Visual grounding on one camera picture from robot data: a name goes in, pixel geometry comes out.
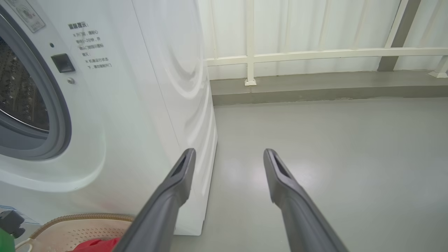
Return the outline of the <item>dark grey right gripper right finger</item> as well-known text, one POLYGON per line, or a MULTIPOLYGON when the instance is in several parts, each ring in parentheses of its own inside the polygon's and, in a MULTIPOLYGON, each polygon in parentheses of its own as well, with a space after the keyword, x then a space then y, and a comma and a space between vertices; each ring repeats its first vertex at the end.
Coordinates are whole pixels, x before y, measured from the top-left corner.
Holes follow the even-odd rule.
POLYGON ((297 182, 278 153, 264 150, 264 168, 272 202, 281 210, 292 252, 347 252, 348 249, 297 182))

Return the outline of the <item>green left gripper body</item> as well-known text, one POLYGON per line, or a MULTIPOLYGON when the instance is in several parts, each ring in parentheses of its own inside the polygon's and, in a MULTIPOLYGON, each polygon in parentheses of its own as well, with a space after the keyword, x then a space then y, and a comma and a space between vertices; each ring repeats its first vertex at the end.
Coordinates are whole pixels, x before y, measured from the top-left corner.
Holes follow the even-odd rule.
POLYGON ((0 228, 0 252, 14 252, 15 239, 11 234, 0 228))

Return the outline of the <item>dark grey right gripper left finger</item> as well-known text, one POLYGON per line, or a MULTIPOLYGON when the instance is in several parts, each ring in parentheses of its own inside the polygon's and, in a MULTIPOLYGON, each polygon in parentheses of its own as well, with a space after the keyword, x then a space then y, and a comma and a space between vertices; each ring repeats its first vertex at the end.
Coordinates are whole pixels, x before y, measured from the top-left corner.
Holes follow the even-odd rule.
POLYGON ((114 247, 115 252, 169 252, 179 209, 189 199, 196 151, 188 148, 114 247))

